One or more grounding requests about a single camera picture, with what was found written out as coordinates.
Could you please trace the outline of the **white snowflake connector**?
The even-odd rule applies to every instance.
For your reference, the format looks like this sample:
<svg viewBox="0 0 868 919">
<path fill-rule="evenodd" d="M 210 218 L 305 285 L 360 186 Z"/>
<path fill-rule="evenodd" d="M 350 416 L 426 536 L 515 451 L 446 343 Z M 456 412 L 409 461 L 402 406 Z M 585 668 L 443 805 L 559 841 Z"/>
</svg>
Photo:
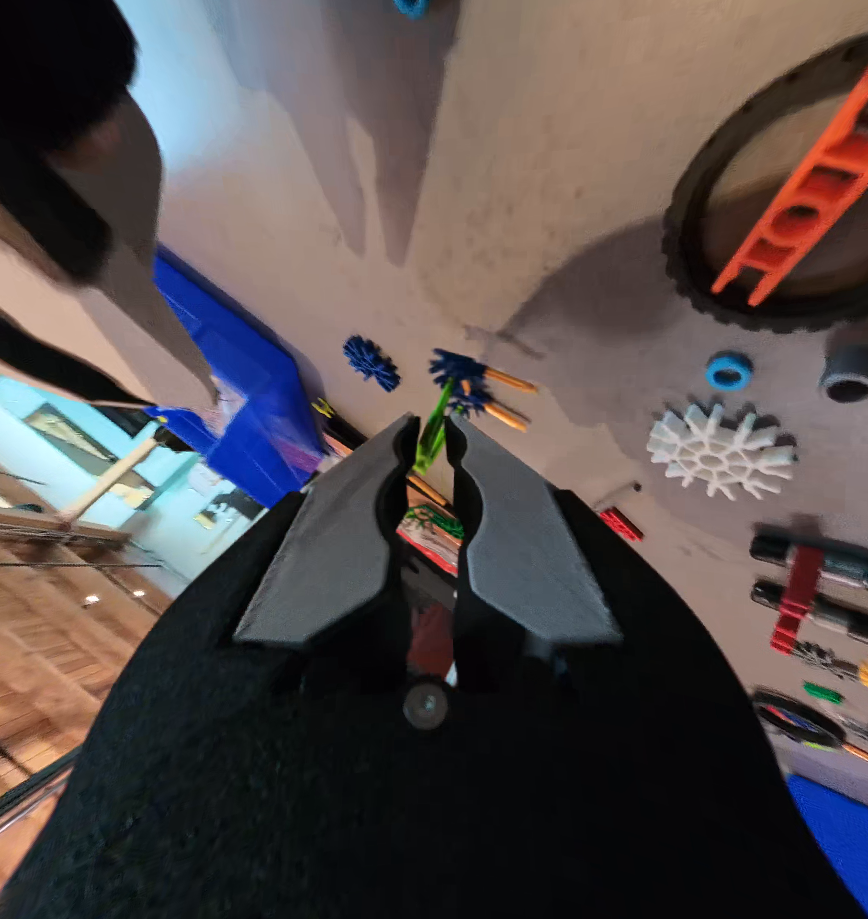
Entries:
<svg viewBox="0 0 868 919">
<path fill-rule="evenodd" d="M 780 444 L 778 426 L 763 425 L 754 412 L 726 423 L 724 407 L 691 403 L 681 412 L 669 409 L 654 422 L 646 451 L 665 477 L 683 488 L 698 483 L 708 498 L 735 501 L 739 492 L 763 500 L 780 494 L 794 477 L 795 447 Z"/>
</svg>

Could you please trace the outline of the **orange flat ladder connector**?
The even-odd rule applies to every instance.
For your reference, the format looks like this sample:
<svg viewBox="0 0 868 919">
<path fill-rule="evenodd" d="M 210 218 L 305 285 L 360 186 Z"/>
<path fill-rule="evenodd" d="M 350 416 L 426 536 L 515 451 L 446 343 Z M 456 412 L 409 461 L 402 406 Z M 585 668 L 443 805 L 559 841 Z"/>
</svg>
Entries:
<svg viewBox="0 0 868 919">
<path fill-rule="evenodd" d="M 746 270 L 761 305 L 868 190 L 868 67 L 825 130 L 727 261 L 710 291 L 719 295 Z"/>
</svg>

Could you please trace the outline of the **black rods with red connector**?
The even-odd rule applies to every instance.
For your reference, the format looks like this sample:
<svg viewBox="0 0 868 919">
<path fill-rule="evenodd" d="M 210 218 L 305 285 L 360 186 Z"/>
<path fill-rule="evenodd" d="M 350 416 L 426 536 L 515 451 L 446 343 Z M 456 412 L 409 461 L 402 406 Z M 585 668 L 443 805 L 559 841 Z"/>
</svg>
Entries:
<svg viewBox="0 0 868 919">
<path fill-rule="evenodd" d="M 783 595 L 780 584 L 756 581 L 750 591 L 754 603 L 778 611 Z M 820 628 L 849 637 L 868 646 L 868 612 L 834 602 L 823 594 L 816 594 L 804 616 Z"/>
</svg>

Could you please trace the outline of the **blue plastic bin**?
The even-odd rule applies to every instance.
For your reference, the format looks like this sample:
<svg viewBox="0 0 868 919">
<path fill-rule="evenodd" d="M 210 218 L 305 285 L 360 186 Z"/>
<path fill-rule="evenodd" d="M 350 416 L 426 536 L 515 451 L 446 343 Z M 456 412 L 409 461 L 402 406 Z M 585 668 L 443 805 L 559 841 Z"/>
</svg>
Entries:
<svg viewBox="0 0 868 919">
<path fill-rule="evenodd" d="M 295 360 L 222 297 L 189 277 L 161 250 L 154 282 L 237 407 L 215 434 L 200 415 L 159 405 L 148 415 L 196 451 L 214 472 L 270 508 L 298 491 L 325 450 Z"/>
<path fill-rule="evenodd" d="M 812 835 L 868 915 L 868 806 L 801 776 L 786 783 Z"/>
</svg>

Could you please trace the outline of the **small red connector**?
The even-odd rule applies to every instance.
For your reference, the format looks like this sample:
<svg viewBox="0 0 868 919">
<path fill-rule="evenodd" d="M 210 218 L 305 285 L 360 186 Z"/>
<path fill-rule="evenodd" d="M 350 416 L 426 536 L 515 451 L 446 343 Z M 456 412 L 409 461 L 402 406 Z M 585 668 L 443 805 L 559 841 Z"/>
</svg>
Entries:
<svg viewBox="0 0 868 919">
<path fill-rule="evenodd" d="M 631 521 L 618 507 L 611 505 L 598 512 L 600 519 L 624 540 L 640 543 L 644 540 L 643 531 Z"/>
</svg>

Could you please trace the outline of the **dark grey spiky connector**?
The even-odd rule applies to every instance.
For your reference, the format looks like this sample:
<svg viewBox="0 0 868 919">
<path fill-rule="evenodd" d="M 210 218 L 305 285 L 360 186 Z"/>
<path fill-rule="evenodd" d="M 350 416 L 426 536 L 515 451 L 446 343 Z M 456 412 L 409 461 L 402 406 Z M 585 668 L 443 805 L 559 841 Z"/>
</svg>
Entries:
<svg viewBox="0 0 868 919">
<path fill-rule="evenodd" d="M 806 666 L 819 669 L 842 681 L 858 683 L 860 681 L 859 665 L 835 655 L 834 651 L 810 641 L 797 641 L 791 656 Z"/>
</svg>

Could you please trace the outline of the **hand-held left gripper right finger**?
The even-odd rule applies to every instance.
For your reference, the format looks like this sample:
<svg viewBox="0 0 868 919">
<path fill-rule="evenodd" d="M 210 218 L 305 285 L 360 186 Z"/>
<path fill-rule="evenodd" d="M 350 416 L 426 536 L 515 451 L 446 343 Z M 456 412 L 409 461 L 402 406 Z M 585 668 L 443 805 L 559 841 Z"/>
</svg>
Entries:
<svg viewBox="0 0 868 919">
<path fill-rule="evenodd" d="M 555 646 L 621 644 L 551 484 L 465 418 L 447 421 L 446 443 L 472 595 Z"/>
</svg>

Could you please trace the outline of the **grey short tube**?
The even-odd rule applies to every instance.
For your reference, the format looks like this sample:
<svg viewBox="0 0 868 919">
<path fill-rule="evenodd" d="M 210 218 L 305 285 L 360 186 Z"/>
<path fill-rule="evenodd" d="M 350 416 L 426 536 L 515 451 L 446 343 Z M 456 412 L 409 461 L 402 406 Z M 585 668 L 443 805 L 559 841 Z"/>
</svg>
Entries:
<svg viewBox="0 0 868 919">
<path fill-rule="evenodd" d="M 818 386 L 832 403 L 868 402 L 868 347 L 845 346 L 828 352 Z"/>
</svg>

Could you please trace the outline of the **blue double snowflake connector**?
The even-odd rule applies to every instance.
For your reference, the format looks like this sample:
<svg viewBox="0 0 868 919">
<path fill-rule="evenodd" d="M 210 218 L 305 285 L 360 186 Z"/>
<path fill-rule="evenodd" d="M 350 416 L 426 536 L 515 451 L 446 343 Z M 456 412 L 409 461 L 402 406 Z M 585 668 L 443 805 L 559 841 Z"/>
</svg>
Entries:
<svg viewBox="0 0 868 919">
<path fill-rule="evenodd" d="M 352 370 L 364 381 L 375 381 L 384 392 L 391 393 L 401 385 L 402 377 L 394 361 L 371 339 L 349 336 L 343 354 Z"/>
</svg>

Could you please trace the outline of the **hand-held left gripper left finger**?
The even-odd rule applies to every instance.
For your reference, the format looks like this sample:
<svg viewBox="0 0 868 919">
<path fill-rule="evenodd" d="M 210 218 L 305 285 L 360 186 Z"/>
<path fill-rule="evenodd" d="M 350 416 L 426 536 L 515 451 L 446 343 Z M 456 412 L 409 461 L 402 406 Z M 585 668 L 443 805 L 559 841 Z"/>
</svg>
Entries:
<svg viewBox="0 0 868 919">
<path fill-rule="evenodd" d="M 303 648 L 393 585 L 419 433 L 405 413 L 307 486 L 236 643 Z"/>
</svg>

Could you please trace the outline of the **lime green rod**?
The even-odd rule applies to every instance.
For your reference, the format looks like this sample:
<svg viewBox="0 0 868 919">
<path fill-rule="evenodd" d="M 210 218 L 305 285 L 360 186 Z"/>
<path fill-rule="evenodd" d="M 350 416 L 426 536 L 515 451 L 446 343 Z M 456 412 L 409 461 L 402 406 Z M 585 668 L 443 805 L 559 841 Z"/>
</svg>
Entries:
<svg viewBox="0 0 868 919">
<path fill-rule="evenodd" d="M 445 378 L 439 401 L 432 413 L 428 416 L 426 425 L 419 436 L 417 443 L 416 461 L 413 474 L 424 476 L 431 469 L 446 441 L 446 421 L 451 410 L 451 402 L 455 381 Z"/>
</svg>

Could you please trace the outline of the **black rubber tyre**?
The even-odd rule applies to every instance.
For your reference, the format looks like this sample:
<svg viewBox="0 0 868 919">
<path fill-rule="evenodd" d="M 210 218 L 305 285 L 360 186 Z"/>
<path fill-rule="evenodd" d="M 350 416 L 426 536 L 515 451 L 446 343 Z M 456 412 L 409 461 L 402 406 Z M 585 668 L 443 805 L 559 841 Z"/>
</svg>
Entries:
<svg viewBox="0 0 868 919">
<path fill-rule="evenodd" d="M 713 132 L 677 182 L 663 218 L 665 273 L 694 310 L 722 325 L 786 335 L 818 332 L 868 318 L 868 279 L 825 295 L 779 295 L 777 304 L 752 307 L 730 285 L 712 293 L 716 274 L 703 254 L 702 218 L 718 179 L 756 133 L 791 113 L 830 98 L 856 82 L 868 65 L 868 33 L 839 42 L 799 63 L 748 98 Z"/>
</svg>

